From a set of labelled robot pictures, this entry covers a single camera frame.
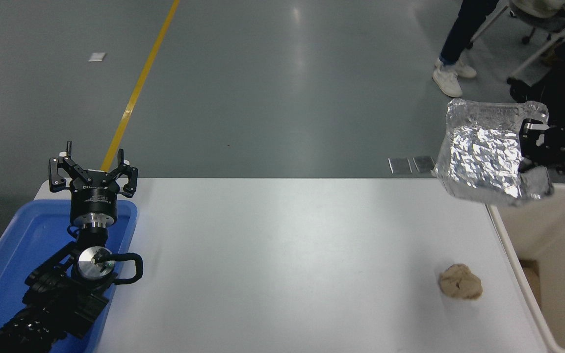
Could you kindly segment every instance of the chair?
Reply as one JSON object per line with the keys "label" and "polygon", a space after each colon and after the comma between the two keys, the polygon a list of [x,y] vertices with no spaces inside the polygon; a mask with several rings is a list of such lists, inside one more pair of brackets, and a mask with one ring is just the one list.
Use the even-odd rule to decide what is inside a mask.
{"label": "chair", "polygon": [[509,0],[505,6],[498,11],[495,16],[490,18],[487,23],[482,26],[477,33],[472,37],[468,45],[470,49],[475,42],[496,20],[503,14],[507,9],[511,9],[516,17],[520,18],[521,21],[527,23],[533,29],[529,36],[522,38],[523,44],[528,44],[531,37],[536,32],[536,29],[543,29],[549,33],[549,40],[531,55],[527,60],[525,60],[520,66],[518,66],[507,78],[507,83],[512,83],[516,81],[516,76],[525,69],[525,67],[531,65],[543,52],[552,47],[559,40],[565,41],[565,2],[560,2],[559,0]]}

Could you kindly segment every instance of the white sneaker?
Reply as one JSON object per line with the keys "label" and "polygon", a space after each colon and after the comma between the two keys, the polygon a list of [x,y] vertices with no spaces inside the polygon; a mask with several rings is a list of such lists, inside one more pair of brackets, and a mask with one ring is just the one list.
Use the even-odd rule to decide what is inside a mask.
{"label": "white sneaker", "polygon": [[[442,63],[441,60],[437,58],[437,60],[435,61],[435,67],[439,68],[442,66],[444,66],[444,63]],[[464,63],[461,58],[457,60],[454,66],[455,72],[457,72],[459,77],[475,78],[477,76],[477,70],[475,70],[475,68],[471,67],[470,65],[466,65],[466,63]]]}
{"label": "white sneaker", "polygon": [[433,81],[437,83],[439,89],[444,94],[452,98],[459,98],[462,96],[462,88],[457,81],[457,72],[454,65],[445,67],[444,65],[438,67],[433,71]]}

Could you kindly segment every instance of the white bin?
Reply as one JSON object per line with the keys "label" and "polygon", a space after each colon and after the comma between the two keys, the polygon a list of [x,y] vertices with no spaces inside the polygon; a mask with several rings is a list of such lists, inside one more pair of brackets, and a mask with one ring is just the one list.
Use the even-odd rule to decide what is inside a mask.
{"label": "white bin", "polygon": [[[565,352],[565,184],[556,184],[555,194],[543,201],[488,208],[549,349]],[[518,258],[539,264],[541,309]]]}

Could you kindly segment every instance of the crumpled aluminum foil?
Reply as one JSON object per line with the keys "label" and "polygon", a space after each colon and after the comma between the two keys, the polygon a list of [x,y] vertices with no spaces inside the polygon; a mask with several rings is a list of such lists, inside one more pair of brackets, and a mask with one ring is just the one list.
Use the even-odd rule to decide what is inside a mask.
{"label": "crumpled aluminum foil", "polygon": [[433,174],[449,194],[470,201],[521,205],[552,195],[546,167],[518,173],[523,159],[518,133],[529,118],[546,123],[546,106],[453,99]]}

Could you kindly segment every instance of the white table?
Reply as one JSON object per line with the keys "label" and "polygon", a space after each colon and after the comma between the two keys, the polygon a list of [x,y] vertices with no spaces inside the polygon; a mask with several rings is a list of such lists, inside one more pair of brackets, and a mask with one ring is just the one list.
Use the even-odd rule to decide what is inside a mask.
{"label": "white table", "polygon": [[[133,201],[145,273],[99,353],[546,352],[485,206],[435,179],[140,179]],[[479,300],[441,293],[454,263]]]}

